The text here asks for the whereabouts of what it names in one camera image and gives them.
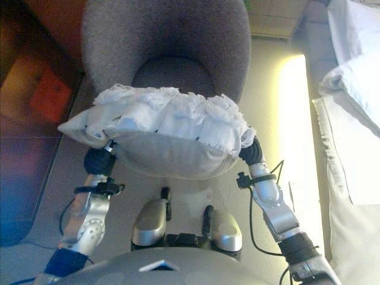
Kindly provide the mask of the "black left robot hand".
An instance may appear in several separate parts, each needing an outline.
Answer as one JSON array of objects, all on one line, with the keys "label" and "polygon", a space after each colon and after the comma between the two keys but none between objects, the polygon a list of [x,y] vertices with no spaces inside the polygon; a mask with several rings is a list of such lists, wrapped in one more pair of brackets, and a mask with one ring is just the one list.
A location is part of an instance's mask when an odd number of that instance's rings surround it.
[{"label": "black left robot hand", "polygon": [[84,168],[89,175],[110,176],[116,156],[112,153],[116,143],[111,140],[103,148],[89,148],[84,158]]}]

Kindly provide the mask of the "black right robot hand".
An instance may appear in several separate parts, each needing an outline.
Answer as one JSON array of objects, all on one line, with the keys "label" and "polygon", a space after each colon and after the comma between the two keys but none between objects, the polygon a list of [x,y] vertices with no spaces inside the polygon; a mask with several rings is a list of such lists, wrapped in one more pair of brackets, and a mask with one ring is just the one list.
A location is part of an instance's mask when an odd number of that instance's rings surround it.
[{"label": "black right robot hand", "polygon": [[259,139],[254,138],[253,143],[246,148],[241,148],[239,157],[248,165],[252,166],[258,163],[265,162]]}]

